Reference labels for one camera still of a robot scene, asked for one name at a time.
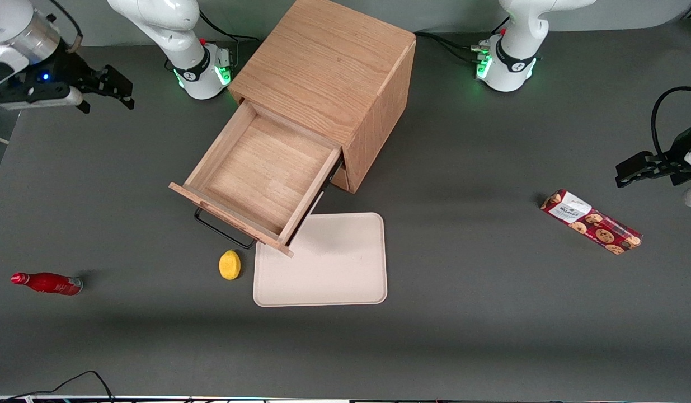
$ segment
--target cookie box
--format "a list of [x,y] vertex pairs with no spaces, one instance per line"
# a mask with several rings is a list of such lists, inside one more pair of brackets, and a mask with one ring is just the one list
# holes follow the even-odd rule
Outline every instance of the cookie box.
[[542,210],[615,255],[641,245],[640,233],[592,208],[564,189],[552,194],[542,204]]

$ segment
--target wooden cabinet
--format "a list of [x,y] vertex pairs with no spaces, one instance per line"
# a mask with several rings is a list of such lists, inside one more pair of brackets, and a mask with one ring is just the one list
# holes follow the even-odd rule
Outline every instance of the wooden cabinet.
[[171,189],[291,255],[324,182],[335,174],[352,193],[363,182],[406,107],[414,52],[411,32],[328,0],[296,0],[231,82],[240,107]]

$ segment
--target beige tray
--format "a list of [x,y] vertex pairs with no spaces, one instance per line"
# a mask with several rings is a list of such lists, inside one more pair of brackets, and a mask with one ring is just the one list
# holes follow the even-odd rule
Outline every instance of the beige tray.
[[290,249],[256,244],[253,301],[259,306],[376,304],[388,296],[383,218],[309,215]]

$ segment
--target black cable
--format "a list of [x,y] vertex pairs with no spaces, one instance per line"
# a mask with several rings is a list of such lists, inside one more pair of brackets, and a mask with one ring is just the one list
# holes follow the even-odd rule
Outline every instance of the black cable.
[[465,46],[463,44],[454,43],[453,41],[450,41],[450,39],[444,38],[443,36],[440,36],[440,35],[431,34],[429,32],[415,32],[415,36],[424,36],[425,38],[432,38],[432,39],[435,39],[435,41],[438,41],[439,43],[446,43],[446,44],[452,46],[453,48],[457,48],[457,49],[465,49],[465,50],[470,49],[470,46]]
[[495,28],[494,30],[491,31],[490,35],[496,34],[497,31],[499,31],[499,28],[502,28],[502,26],[503,26],[504,24],[506,24],[507,21],[509,21],[509,16],[507,16],[507,18],[505,18],[504,21],[502,21],[501,23],[499,23],[499,25],[497,26],[497,28]]
[[82,29],[79,28],[79,24],[77,24],[77,21],[72,18],[72,15],[70,15],[69,11],[67,11],[64,7],[62,7],[57,0],[49,0],[54,7],[58,8],[64,16],[66,16],[67,20],[72,22],[72,25],[74,25],[74,29],[77,30],[77,36],[74,38],[74,42],[72,43],[72,46],[67,49],[67,53],[74,53],[77,48],[79,48],[80,44],[82,44],[82,39],[84,39],[84,35],[82,34]]
[[468,63],[477,62],[477,60],[464,57],[461,54],[456,53],[456,51],[454,51],[453,49],[450,48],[450,46],[452,46],[453,48],[456,48],[456,49],[469,49],[468,46],[454,43],[453,41],[450,41],[449,39],[443,38],[442,36],[430,34],[428,32],[415,32],[415,36],[423,36],[424,38],[434,39],[438,44],[440,44],[440,46],[445,48],[446,51],[449,51],[452,54],[452,56],[455,56],[464,62],[468,62]]
[[261,41],[261,39],[256,38],[255,36],[246,36],[246,35],[236,35],[236,34],[230,34],[227,33],[226,31],[223,31],[221,28],[218,28],[214,23],[212,23],[209,18],[204,14],[204,11],[199,11],[199,15],[201,18],[204,20],[205,23],[207,23],[213,30],[224,34],[225,36],[228,36],[229,38],[233,39],[234,41],[238,41],[237,38],[244,38],[244,39],[253,39],[255,41]]
[[240,53],[241,49],[241,41],[236,40],[236,61],[233,62],[233,67],[238,67],[239,60],[238,60],[238,54]]
[[659,144],[658,141],[658,132],[656,130],[656,117],[658,115],[658,110],[659,107],[661,106],[661,102],[665,99],[665,97],[668,97],[668,95],[673,94],[674,92],[678,91],[688,91],[691,92],[691,87],[683,85],[681,87],[673,87],[669,90],[666,90],[663,94],[658,97],[656,102],[654,103],[653,110],[651,111],[651,139],[654,142],[654,148],[656,149],[656,154],[658,158],[663,161],[666,165],[668,165],[675,173],[683,175],[683,173],[678,169],[677,166],[674,166],[673,164],[668,163],[668,159],[666,158],[665,154],[663,153],[663,150],[661,150],[661,145]]
[[1,399],[0,401],[15,400],[15,399],[19,399],[20,397],[31,396],[31,395],[48,395],[49,393],[55,393],[56,391],[58,391],[61,387],[63,387],[63,386],[66,385],[67,383],[70,383],[71,381],[74,381],[76,378],[79,378],[79,377],[81,377],[81,376],[83,376],[83,375],[86,375],[87,373],[94,373],[95,377],[97,377],[97,379],[99,379],[99,382],[102,383],[102,386],[104,387],[104,390],[107,392],[107,395],[109,396],[109,401],[110,401],[111,403],[114,403],[114,398],[115,398],[115,396],[112,394],[112,391],[111,391],[111,390],[109,389],[109,387],[107,386],[107,383],[104,382],[104,379],[102,379],[102,377],[100,377],[100,375],[99,375],[98,372],[96,372],[96,371],[94,371],[94,370],[91,370],[91,369],[90,369],[89,371],[84,371],[84,372],[80,373],[79,375],[76,375],[76,377],[71,377],[71,378],[67,379],[66,381],[60,383],[60,384],[59,384],[56,388],[54,388],[53,390],[36,390],[36,391],[34,391],[34,392],[22,393],[21,395],[15,395],[15,396],[12,396],[12,397],[8,397],[8,398],[5,398],[5,399]]

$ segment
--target black metal handle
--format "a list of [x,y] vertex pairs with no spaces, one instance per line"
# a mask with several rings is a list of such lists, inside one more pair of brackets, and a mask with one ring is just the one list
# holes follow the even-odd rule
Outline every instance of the black metal handle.
[[231,242],[233,242],[234,244],[236,244],[236,245],[238,245],[238,246],[240,246],[240,247],[242,247],[242,248],[245,248],[245,249],[251,249],[251,248],[253,247],[253,245],[256,244],[256,240],[251,240],[251,243],[249,243],[248,245],[246,245],[245,243],[242,243],[241,241],[239,241],[239,240],[237,240],[237,239],[235,239],[235,238],[232,238],[230,235],[228,235],[228,234],[226,234],[226,233],[220,231],[220,229],[218,229],[218,228],[216,228],[216,227],[213,227],[213,225],[211,225],[211,224],[209,224],[208,222],[205,222],[204,220],[201,219],[200,215],[201,215],[201,212],[202,212],[202,211],[204,211],[204,209],[202,209],[202,208],[200,208],[200,207],[197,208],[196,211],[194,212],[194,218],[196,219],[196,221],[198,221],[198,222],[200,222],[202,225],[204,225],[204,227],[210,229],[211,231],[213,231],[213,232],[215,232],[215,233],[221,235],[221,236],[224,237],[225,239],[228,239],[228,240],[230,240]]

